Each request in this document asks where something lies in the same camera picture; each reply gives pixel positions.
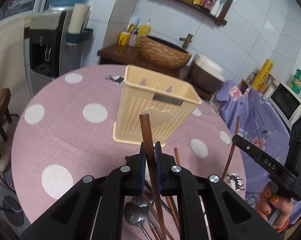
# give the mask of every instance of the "yellow utensil holder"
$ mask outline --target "yellow utensil holder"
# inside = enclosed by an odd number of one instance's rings
[[[128,65],[113,139],[139,145],[143,141],[139,115],[148,113],[153,141],[164,145],[201,103],[191,84]]]

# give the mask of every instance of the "orange bracelet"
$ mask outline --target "orange bracelet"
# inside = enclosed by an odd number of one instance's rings
[[[277,233],[283,232],[287,228],[288,223],[289,223],[289,219],[287,219],[286,223],[284,224],[284,226],[282,228],[277,229]]]

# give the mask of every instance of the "purple floral cloth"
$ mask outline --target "purple floral cloth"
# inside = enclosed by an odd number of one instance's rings
[[[289,148],[289,132],[270,102],[249,86],[245,93],[228,80],[216,94],[216,100],[224,102],[220,115],[230,132],[234,134],[237,116],[241,116],[239,135],[284,165]],[[268,172],[240,151],[246,173],[246,202],[255,207],[259,193],[268,183]],[[301,216],[301,201],[294,202],[290,224]]]

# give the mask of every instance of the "hand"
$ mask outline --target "hand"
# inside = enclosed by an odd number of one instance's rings
[[[290,214],[292,213],[294,204],[290,199],[284,198],[282,196],[274,195],[271,197],[271,188],[270,185],[267,184],[264,190],[260,193],[259,201],[255,206],[257,213],[260,214],[260,216],[266,221],[268,221],[267,216],[271,212],[270,204],[281,211],[281,214],[273,224],[273,229],[278,230],[282,228],[287,222]]]

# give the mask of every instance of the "basket hole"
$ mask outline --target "basket hole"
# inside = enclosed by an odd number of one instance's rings
[[[146,78],[143,78],[139,84],[141,86],[146,86]]]
[[[167,89],[166,89],[166,93],[170,93],[172,92],[172,86],[169,86]]]

